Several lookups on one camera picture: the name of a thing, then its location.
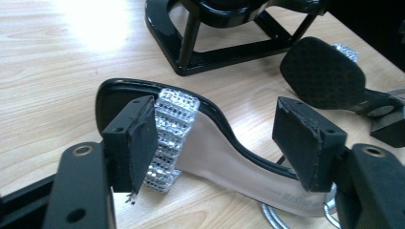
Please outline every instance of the light wood surface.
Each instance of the light wood surface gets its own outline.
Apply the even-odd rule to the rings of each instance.
[[[289,31],[303,14],[269,11]],[[186,11],[173,20],[183,28]],[[343,43],[359,53],[367,87],[405,86],[405,75],[333,16],[318,17],[306,35]],[[266,39],[254,24],[231,30],[202,26],[197,50]],[[60,155],[100,141],[98,86],[113,77],[178,86],[215,102],[249,150],[275,161],[271,139],[277,96],[296,97],[279,72],[283,54],[188,77],[177,76],[146,29],[144,0],[6,0],[0,4],[0,194],[55,173]],[[344,111],[319,111],[349,134],[347,146],[371,143],[405,161],[405,150],[369,136],[371,121]],[[135,206],[115,195],[119,228],[269,228],[260,203],[184,173],[168,194],[142,188]],[[332,228],[325,219],[279,212],[291,228]]]

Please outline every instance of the screw hole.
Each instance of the screw hole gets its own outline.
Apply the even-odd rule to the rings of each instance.
[[[124,129],[121,127],[115,128],[113,131],[116,133],[122,132]]]
[[[371,148],[371,147],[366,147],[365,149],[363,149],[364,152],[370,156],[376,156],[376,157],[384,157],[385,153],[375,149],[375,148]]]
[[[79,147],[75,148],[73,151],[73,154],[74,154],[74,156],[85,156],[85,155],[91,153],[92,150],[93,150],[93,146],[83,145],[83,146],[79,146]]]
[[[66,220],[69,223],[74,223],[82,220],[84,216],[86,216],[86,211],[83,208],[78,208],[69,213]]]

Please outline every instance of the rhinestone strap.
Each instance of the rhinestone strap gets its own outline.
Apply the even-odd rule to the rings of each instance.
[[[332,44],[334,48],[345,54],[352,62],[357,62],[357,52],[342,44]]]
[[[158,149],[144,180],[146,186],[168,192],[180,175],[175,164],[199,106],[199,99],[190,94],[172,89],[163,89],[159,93],[155,104]]]

